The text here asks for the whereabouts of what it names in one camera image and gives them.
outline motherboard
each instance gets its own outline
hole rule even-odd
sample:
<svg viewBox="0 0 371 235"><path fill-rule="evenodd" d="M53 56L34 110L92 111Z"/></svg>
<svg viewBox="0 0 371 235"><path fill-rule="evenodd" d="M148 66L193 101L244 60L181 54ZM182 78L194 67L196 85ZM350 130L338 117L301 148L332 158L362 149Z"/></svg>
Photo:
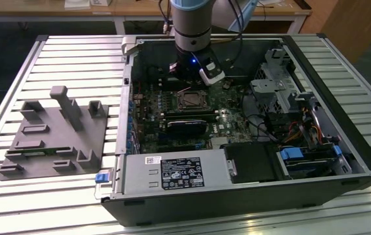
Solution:
<svg viewBox="0 0 371 235"><path fill-rule="evenodd" d="M204 90L185 84L177 88L173 84L178 82L138 84L141 152L216 149L228 143L253 141L240 105L245 87L233 86L232 79Z"/></svg>

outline aluminum extrusion table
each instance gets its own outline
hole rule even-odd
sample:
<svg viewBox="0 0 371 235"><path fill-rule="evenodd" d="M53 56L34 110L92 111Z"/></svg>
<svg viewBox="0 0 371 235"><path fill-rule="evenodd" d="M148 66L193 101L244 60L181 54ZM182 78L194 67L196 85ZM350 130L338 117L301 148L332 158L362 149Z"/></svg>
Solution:
<svg viewBox="0 0 371 235"><path fill-rule="evenodd" d="M306 57L371 145L371 86L332 42L294 35ZM50 99L53 86L69 87L80 105L110 105L102 168L116 165L124 36L40 37L0 105L0 164L24 116L25 100ZM308 88L304 76L297 73ZM96 174L0 181L0 234L364 234L371 233L371 187L304 210L213 218L150 227L121 226L101 206L112 185L97 187Z"/></svg>

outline cardboard box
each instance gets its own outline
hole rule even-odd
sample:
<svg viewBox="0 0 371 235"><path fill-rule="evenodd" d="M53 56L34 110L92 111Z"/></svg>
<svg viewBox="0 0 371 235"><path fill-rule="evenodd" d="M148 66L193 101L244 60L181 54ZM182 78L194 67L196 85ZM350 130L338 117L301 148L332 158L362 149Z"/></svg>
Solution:
<svg viewBox="0 0 371 235"><path fill-rule="evenodd" d="M92 0L93 6L109 6L113 0Z"/></svg>

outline sticker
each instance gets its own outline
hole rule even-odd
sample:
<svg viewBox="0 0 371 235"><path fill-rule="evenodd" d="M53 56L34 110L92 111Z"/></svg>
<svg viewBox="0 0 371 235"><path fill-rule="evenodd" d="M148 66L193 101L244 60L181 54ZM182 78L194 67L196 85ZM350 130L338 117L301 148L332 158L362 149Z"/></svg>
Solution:
<svg viewBox="0 0 371 235"><path fill-rule="evenodd" d="M112 15L112 12L93 12L93 15Z"/></svg>
<svg viewBox="0 0 371 235"><path fill-rule="evenodd" d="M161 160L165 190L205 187L201 158Z"/></svg>
<svg viewBox="0 0 371 235"><path fill-rule="evenodd" d="M145 164L160 164L162 157L146 157L145 158Z"/></svg>

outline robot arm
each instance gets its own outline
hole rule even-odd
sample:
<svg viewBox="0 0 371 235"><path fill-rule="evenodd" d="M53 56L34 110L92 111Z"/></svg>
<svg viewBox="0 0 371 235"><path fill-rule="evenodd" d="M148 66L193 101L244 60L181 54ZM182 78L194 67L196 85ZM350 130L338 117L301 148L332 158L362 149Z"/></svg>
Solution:
<svg viewBox="0 0 371 235"><path fill-rule="evenodd" d="M185 79L202 77L210 86L225 78L221 63L212 51L212 25L240 32L232 4L242 9L244 28L252 19L258 0L172 0L178 61L172 69Z"/></svg>

